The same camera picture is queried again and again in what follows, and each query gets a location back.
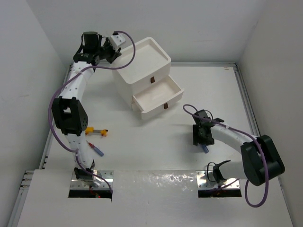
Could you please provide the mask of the white drawer cabinet box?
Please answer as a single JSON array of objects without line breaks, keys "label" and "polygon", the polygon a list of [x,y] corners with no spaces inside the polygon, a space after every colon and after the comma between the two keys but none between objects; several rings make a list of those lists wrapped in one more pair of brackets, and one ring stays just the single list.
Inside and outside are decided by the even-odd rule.
[{"label": "white drawer cabinet box", "polygon": [[133,96],[169,75],[171,66],[171,58],[152,37],[136,42],[135,49],[130,65],[112,71],[116,89],[130,108]]}]

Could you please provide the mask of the white drawer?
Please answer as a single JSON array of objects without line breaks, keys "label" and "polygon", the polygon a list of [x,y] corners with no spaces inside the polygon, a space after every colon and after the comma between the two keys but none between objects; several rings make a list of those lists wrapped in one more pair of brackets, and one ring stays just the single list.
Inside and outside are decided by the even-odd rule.
[{"label": "white drawer", "polygon": [[148,120],[160,113],[169,110],[178,102],[184,89],[170,76],[132,97],[132,110],[139,112],[143,120]]}]

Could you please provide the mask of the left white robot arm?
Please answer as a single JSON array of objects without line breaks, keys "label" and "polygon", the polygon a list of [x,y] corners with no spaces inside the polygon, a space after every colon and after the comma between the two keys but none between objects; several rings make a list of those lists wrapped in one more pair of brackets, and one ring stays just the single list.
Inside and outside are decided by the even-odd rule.
[{"label": "left white robot arm", "polygon": [[81,104],[88,80],[94,74],[101,60],[112,63],[121,53],[124,37],[115,31],[109,37],[98,32],[84,32],[79,49],[73,56],[73,65],[69,80],[53,95],[48,109],[48,118],[61,130],[68,144],[59,144],[74,157],[76,178],[91,186],[109,183],[95,170],[94,159],[89,153],[86,140],[88,115]]}]

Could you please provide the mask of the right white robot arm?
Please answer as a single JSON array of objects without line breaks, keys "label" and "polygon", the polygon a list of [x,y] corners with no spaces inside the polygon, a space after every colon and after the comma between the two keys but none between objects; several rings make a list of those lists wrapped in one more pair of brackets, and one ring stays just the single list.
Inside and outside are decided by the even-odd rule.
[{"label": "right white robot arm", "polygon": [[215,164],[209,181],[221,183],[228,178],[238,178],[246,179],[254,186],[260,186],[266,182],[266,172],[269,180],[285,172],[284,163],[268,135],[256,137],[233,131],[223,126],[224,120],[220,118],[212,120],[205,110],[195,112],[193,119],[195,146],[211,146],[218,140],[238,151],[242,158],[241,162],[226,160]]}]

